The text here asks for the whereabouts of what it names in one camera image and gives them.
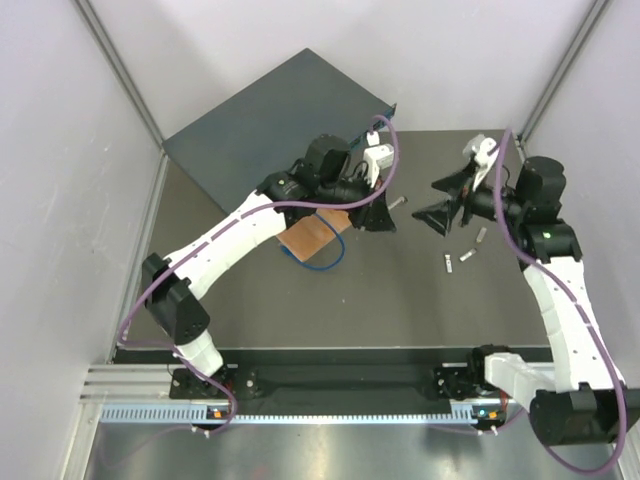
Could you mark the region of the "silver transceiver plug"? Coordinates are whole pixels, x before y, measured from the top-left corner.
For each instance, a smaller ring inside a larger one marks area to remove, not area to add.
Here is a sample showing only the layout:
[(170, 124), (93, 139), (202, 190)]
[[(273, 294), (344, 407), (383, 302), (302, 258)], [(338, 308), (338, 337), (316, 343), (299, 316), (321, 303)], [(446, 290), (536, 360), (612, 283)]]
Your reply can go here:
[(388, 205), (388, 208), (390, 210), (400, 206), (400, 205), (404, 205), (408, 202), (408, 199), (405, 196), (399, 197), (398, 199), (396, 199), (395, 201), (393, 201), (392, 203), (390, 203)]

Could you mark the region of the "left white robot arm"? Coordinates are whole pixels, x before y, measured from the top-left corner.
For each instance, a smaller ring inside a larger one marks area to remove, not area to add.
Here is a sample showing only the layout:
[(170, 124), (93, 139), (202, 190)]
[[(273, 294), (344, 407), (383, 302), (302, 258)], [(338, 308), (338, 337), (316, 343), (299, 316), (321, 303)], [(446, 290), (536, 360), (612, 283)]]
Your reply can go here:
[(375, 133), (366, 140), (362, 160), (347, 174), (350, 145), (333, 135), (314, 139), (289, 169), (268, 175), (235, 211), (191, 244), (145, 259), (144, 306), (178, 356), (195, 368), (191, 381), (203, 395), (220, 394), (227, 382), (200, 303), (226, 271), (318, 209), (342, 210), (353, 227), (365, 231), (394, 231), (381, 172), (395, 166), (396, 146), (381, 143)]

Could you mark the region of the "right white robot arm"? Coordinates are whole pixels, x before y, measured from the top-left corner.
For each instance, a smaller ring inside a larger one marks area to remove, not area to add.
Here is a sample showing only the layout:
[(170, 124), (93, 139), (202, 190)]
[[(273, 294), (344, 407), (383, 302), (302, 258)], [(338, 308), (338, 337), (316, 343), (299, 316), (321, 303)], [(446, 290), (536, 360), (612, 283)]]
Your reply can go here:
[(496, 200), (486, 183), (473, 182), (476, 161), (433, 182), (447, 199), (413, 213), (438, 234), (455, 218), (467, 225), (478, 216), (501, 221), (524, 279), (534, 295), (550, 345), (553, 375), (547, 377), (505, 346), (475, 348), (466, 380), (476, 394), (505, 392), (529, 415), (545, 446), (625, 440), (639, 419), (639, 391), (629, 388), (602, 340), (589, 301), (583, 253), (574, 229), (560, 217), (566, 186), (563, 165), (548, 157), (527, 159), (514, 187)]

